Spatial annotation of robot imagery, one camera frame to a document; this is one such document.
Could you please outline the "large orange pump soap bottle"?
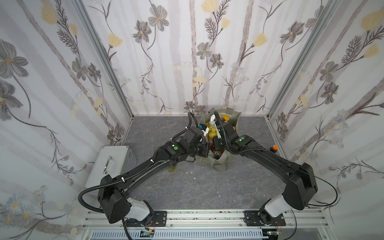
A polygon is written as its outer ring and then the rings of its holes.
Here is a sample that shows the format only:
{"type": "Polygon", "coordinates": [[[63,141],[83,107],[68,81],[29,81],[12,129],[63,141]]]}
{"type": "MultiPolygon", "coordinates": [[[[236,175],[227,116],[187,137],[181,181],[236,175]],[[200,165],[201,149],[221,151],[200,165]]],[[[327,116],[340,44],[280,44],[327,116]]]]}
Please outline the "large orange pump soap bottle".
{"type": "Polygon", "coordinates": [[[227,115],[222,115],[222,118],[224,119],[224,122],[228,122],[230,120],[230,117],[227,115]]]}

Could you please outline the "green fabric shopping bag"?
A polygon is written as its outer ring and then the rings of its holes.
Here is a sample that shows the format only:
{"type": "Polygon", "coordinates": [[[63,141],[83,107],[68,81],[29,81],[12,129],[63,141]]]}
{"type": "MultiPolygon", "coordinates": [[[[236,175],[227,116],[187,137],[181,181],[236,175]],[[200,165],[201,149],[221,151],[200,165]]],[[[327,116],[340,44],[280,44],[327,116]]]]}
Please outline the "green fabric shopping bag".
{"type": "MultiPolygon", "coordinates": [[[[208,114],[203,115],[200,120],[201,125],[206,125],[208,126],[208,123],[210,121],[211,115],[214,115],[214,111],[216,109],[212,108],[209,110],[208,114]]],[[[220,119],[222,123],[225,125],[227,123],[231,124],[233,127],[233,130],[236,132],[237,127],[238,127],[238,121],[241,116],[241,112],[234,111],[231,108],[226,108],[226,109],[219,109],[217,110],[220,119]],[[224,119],[222,118],[222,115],[227,115],[230,117],[230,120],[228,122],[224,122],[224,119]]],[[[209,139],[208,136],[206,138],[207,142],[210,144],[210,151],[209,155],[207,158],[202,158],[198,157],[198,161],[200,165],[207,165],[211,166],[211,168],[217,172],[225,172],[228,169],[228,166],[230,163],[234,163],[236,161],[235,155],[231,154],[229,151],[225,150],[221,157],[219,159],[216,159],[214,157],[213,152],[211,151],[211,144],[214,144],[215,140],[221,141],[221,139],[218,139],[218,137],[214,137],[213,140],[209,139]]]]}

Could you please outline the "green bottle red cap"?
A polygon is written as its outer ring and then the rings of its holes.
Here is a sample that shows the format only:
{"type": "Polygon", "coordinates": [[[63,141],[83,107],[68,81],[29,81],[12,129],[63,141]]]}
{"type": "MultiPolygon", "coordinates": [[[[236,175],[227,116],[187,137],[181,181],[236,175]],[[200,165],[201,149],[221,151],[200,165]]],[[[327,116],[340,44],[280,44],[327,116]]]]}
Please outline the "green bottle red cap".
{"type": "Polygon", "coordinates": [[[172,173],[176,170],[176,168],[177,168],[177,165],[174,165],[173,167],[168,169],[168,172],[172,173]]]}

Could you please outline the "red soap bottle red cap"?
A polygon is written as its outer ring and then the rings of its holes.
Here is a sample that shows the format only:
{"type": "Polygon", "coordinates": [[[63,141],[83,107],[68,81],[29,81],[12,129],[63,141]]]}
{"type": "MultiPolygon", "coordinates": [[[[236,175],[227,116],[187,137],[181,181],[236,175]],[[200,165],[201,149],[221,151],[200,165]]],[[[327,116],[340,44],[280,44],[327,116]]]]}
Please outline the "red soap bottle red cap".
{"type": "Polygon", "coordinates": [[[216,159],[219,159],[221,157],[221,155],[223,154],[223,152],[225,151],[224,148],[216,148],[214,144],[211,144],[211,151],[213,152],[214,154],[214,157],[216,159]]]}

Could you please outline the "large yellow pump soap bottle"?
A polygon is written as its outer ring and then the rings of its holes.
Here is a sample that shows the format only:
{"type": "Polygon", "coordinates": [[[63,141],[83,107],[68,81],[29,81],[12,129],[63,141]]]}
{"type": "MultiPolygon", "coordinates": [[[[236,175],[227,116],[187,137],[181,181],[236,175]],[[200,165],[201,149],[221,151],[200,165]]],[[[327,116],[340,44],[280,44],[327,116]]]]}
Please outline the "large yellow pump soap bottle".
{"type": "Polygon", "coordinates": [[[211,115],[210,117],[210,121],[208,123],[208,127],[210,128],[210,131],[209,133],[207,134],[208,138],[213,140],[214,137],[217,137],[217,132],[216,132],[216,129],[215,129],[215,124],[216,122],[216,116],[215,115],[211,115]]]}

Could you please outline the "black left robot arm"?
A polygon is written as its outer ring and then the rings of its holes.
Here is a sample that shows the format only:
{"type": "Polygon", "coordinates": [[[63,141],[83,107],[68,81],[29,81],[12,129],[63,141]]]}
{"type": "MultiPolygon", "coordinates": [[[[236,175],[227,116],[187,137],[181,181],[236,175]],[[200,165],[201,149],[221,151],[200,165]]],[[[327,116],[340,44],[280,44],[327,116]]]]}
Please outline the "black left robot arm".
{"type": "Polygon", "coordinates": [[[106,175],[97,186],[79,193],[78,201],[86,209],[105,214],[110,224],[121,221],[126,230],[129,224],[146,227],[155,219],[155,211],[147,201],[138,201],[131,193],[141,183],[164,169],[186,161],[188,157],[207,157],[210,144],[205,124],[198,124],[189,113],[189,124],[170,141],[155,149],[153,155],[134,169],[116,177],[106,175]]]}

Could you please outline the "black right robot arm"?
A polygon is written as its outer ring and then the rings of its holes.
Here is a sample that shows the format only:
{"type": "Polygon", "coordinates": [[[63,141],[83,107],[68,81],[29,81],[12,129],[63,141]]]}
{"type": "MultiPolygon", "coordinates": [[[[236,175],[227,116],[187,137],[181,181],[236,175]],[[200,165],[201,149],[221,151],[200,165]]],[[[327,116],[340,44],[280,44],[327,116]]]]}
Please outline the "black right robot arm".
{"type": "Polygon", "coordinates": [[[215,125],[220,134],[220,145],[233,155],[240,155],[260,164],[284,184],[282,194],[265,202],[259,209],[258,218],[262,225],[269,226],[284,212],[303,210],[310,205],[319,188],[313,168],[306,163],[289,161],[261,146],[248,135],[239,136],[230,123],[224,123],[218,111],[214,111],[215,125]]]}

